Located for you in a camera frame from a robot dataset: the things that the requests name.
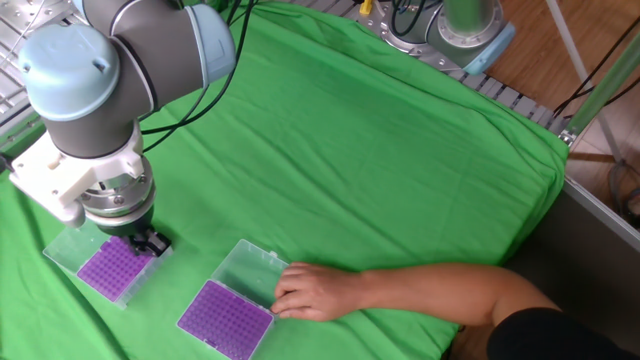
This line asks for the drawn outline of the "bare human hand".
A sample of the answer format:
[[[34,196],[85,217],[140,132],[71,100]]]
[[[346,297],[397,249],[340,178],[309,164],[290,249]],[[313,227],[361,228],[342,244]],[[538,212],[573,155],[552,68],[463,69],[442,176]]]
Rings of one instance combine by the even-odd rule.
[[[277,282],[270,310],[281,318],[331,321],[357,311],[364,288],[360,273],[293,263]]]

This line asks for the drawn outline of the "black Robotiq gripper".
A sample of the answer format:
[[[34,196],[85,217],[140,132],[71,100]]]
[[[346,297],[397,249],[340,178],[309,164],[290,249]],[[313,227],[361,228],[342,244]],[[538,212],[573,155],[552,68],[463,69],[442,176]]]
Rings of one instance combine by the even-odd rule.
[[[95,217],[94,223],[106,234],[117,237],[129,236],[129,248],[135,256],[160,257],[172,242],[164,234],[151,229],[153,215],[154,207],[151,206],[113,218]]]

